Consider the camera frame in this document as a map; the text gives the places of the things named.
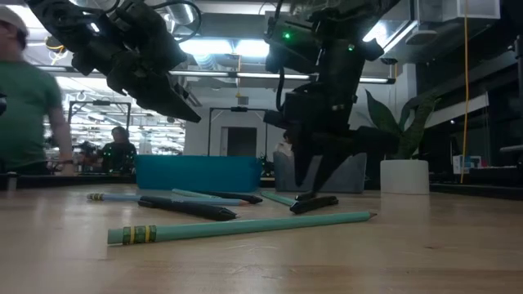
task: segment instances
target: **teal bin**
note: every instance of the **teal bin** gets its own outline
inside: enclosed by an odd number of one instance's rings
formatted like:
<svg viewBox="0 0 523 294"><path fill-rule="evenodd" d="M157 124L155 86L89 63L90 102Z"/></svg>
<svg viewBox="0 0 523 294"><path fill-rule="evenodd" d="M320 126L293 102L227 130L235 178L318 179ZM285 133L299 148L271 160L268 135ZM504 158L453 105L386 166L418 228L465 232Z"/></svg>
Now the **teal bin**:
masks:
<svg viewBox="0 0 523 294"><path fill-rule="evenodd" d="M262 164L251 157L136 157L136 181L140 189L253 192L258 189L261 174Z"/></svg>

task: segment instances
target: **green shirt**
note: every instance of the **green shirt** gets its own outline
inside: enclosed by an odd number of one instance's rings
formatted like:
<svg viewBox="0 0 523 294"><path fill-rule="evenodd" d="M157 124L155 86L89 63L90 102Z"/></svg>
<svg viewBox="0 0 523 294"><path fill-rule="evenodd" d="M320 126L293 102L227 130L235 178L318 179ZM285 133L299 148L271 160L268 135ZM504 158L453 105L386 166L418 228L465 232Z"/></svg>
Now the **green shirt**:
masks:
<svg viewBox="0 0 523 294"><path fill-rule="evenodd" d="M7 110L0 116L0 160L6 168L44 162L44 116L61 108L61 93L48 73L25 62L0 61L0 93Z"/></svg>

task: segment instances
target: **doorway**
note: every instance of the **doorway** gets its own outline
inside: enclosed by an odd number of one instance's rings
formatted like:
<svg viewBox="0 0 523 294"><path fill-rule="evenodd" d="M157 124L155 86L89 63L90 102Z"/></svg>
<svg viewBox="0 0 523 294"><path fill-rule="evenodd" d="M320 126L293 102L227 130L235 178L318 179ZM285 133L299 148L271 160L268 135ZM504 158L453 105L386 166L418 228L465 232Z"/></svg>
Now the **doorway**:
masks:
<svg viewBox="0 0 523 294"><path fill-rule="evenodd" d="M255 127L223 127L221 156L256 157L257 129Z"/></svg>

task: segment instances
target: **person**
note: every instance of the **person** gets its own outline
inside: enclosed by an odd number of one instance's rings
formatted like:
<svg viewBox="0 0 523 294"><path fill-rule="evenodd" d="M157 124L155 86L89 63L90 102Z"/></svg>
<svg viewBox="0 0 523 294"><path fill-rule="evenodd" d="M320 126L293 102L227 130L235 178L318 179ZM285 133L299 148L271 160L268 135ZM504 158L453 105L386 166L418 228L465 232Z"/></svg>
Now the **person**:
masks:
<svg viewBox="0 0 523 294"><path fill-rule="evenodd" d="M111 131L111 135L113 135L114 142L106 144L98 154L91 156L89 161L102 158L103 172L130 174L134 168L136 147L129 141L129 133L123 127L115 127Z"/></svg>
<svg viewBox="0 0 523 294"><path fill-rule="evenodd" d="M12 10L0 6L0 172L46 175L43 119L47 115L63 164L62 176L74 174L69 124L56 80L24 60L29 31Z"/></svg>
<svg viewBox="0 0 523 294"><path fill-rule="evenodd" d="M284 132L284 141L279 142L275 148L276 152L281 152L289 157L293 156L293 145L288 135L288 131Z"/></svg>

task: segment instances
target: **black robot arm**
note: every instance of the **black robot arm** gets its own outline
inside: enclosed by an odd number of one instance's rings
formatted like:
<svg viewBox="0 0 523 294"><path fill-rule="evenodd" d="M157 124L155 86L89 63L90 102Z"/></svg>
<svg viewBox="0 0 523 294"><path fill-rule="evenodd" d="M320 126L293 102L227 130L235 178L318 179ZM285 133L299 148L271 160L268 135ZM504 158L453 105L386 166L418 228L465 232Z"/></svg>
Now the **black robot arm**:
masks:
<svg viewBox="0 0 523 294"><path fill-rule="evenodd" d="M363 42L363 38L399 1L342 1L339 7L315 11L307 21L279 11L269 20L266 69L281 76L284 68L319 74L317 81L287 93L283 105L280 78L278 111L269 111L264 118L266 123L289 130L297 185L304 181L313 156L323 155L313 190L298 200L314 197L350 155L388 153L397 148L398 138L369 127L352 131L348 122L365 61L383 54L376 40Z"/></svg>
<svg viewBox="0 0 523 294"><path fill-rule="evenodd" d="M78 7L68 0L26 2L47 31L74 54L72 65L80 73L97 70L107 77L111 89L135 98L139 106L199 122L199 115L185 102L186 91L172 82L169 74L186 60L186 54L154 11L184 3L201 16L195 4L178 0L149 7L142 0L124 0L122 5L117 0L108 11L102 11Z"/></svg>

